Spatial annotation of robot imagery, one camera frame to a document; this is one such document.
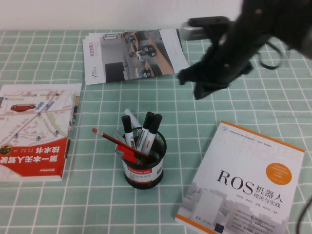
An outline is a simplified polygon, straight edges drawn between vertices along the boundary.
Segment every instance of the marker cap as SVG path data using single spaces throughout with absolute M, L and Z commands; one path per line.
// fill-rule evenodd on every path
M 151 127 L 154 116 L 155 116 L 155 114 L 152 112 L 146 113 L 146 117 L 145 117 L 145 120 L 144 120 L 142 127 L 149 130 Z
M 157 133 L 161 120 L 162 120 L 162 115 L 156 114 L 154 116 L 153 121 L 151 123 L 150 130 L 149 130 L 150 133 L 152 133 L 152 134 Z
M 131 133 L 132 132 L 132 126 L 131 126 L 131 118 L 130 116 L 123 116 L 121 117 L 123 128 L 125 130 L 125 133 Z

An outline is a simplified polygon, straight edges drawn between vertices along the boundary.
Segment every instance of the black strap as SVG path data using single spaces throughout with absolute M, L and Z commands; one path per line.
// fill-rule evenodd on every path
M 312 196 L 309 198 L 309 200 L 307 201 L 307 204 L 305 205 L 303 210 L 300 212 L 299 219 L 296 223 L 296 234 L 300 234 L 301 221 L 303 220 L 304 215 L 308 212 L 308 208 L 309 206 L 311 206 L 311 204 L 312 204 Z
M 276 66 L 269 66 L 269 65 L 266 65 L 262 62 L 262 56 L 259 52 L 257 52 L 258 54 L 258 61 L 259 61 L 259 64 L 260 66 L 266 68 L 266 69 L 269 69 L 269 70 L 275 70 L 277 68 L 279 68 L 281 65 L 282 65 L 282 59 L 284 58 L 282 52 L 280 51 L 279 48 L 277 48 L 275 45 L 273 45 L 272 43 L 270 42 L 267 42 L 266 43 L 269 47 L 271 47 L 272 49 L 274 49 L 280 56 L 280 61 L 278 62 L 278 64 Z

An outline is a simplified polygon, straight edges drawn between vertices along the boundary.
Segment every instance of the pen holder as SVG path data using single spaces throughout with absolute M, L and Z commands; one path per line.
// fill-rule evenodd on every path
M 132 131 L 136 143 L 141 132 L 141 127 L 134 128 Z M 126 181 L 136 189 L 150 189 L 155 187 L 161 181 L 164 174 L 163 158 L 166 150 L 166 140 L 160 132 L 157 132 L 149 152 L 149 156 L 157 158 L 157 161 L 148 165 L 138 165 L 123 160 L 122 164 Z

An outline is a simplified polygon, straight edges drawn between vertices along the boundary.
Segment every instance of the map illustration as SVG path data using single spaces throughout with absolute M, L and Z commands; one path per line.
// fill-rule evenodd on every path
M 0 99 L 0 146 L 35 146 L 70 134 L 75 92 L 20 91 Z

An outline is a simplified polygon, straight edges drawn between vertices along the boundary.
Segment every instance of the green checkered tablecloth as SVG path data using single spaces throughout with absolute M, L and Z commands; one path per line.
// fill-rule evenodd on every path
M 82 39 L 86 31 L 0 31 L 0 85 L 84 82 Z M 278 40 L 272 42 L 285 49 Z M 190 64 L 209 41 L 182 42 Z M 278 55 L 262 48 L 265 62 Z M 83 85 L 62 182 L 0 183 L 1 234 L 193 234 L 174 220 L 182 197 L 221 120 L 239 124 L 306 150 L 287 232 L 312 195 L 312 62 L 297 52 L 275 71 L 260 68 L 195 101 L 192 83 L 174 76 Z M 168 150 L 164 178 L 153 189 L 130 187 L 115 145 L 93 127 L 122 131 L 129 108 L 143 122 L 160 113 Z M 311 233 L 312 209 L 302 233 Z

